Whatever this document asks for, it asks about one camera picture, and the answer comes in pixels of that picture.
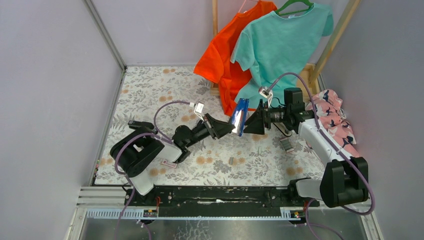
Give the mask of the blue stapler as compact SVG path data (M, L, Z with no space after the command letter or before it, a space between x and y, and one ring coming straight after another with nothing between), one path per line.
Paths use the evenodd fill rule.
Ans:
M231 116L231 123L234 125L232 133L241 137L243 135L246 117L248 114L249 99L240 98L236 104L235 110Z

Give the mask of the small black stapler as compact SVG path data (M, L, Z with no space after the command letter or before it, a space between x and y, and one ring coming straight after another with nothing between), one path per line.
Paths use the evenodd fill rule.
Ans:
M138 128L147 128L149 130L154 130L155 127L151 122L146 122L146 121L135 121L135 120L130 120L127 123L128 127L130 129L136 130Z

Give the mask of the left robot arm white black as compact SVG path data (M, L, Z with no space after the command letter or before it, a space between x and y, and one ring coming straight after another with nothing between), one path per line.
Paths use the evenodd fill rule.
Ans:
M115 160L116 168L122 170L136 190L136 199L144 206L155 200L151 181L146 169L156 159L173 164L183 162L190 154L189 147L207 137L220 139L230 134L235 126L205 114L194 128L180 125L171 140L158 136L159 131L151 122L137 122L133 132L117 142L109 151Z

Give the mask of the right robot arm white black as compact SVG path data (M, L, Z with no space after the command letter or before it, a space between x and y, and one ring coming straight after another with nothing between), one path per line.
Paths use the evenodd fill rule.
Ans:
M298 87L284 90L284 106L270 107L261 100L246 120L243 133L264 135L273 123L302 137L325 165L321 179L290 181L287 201L293 206L306 199L321 200L329 208L365 202L369 198L368 163L345 151L325 130L314 110L306 110Z

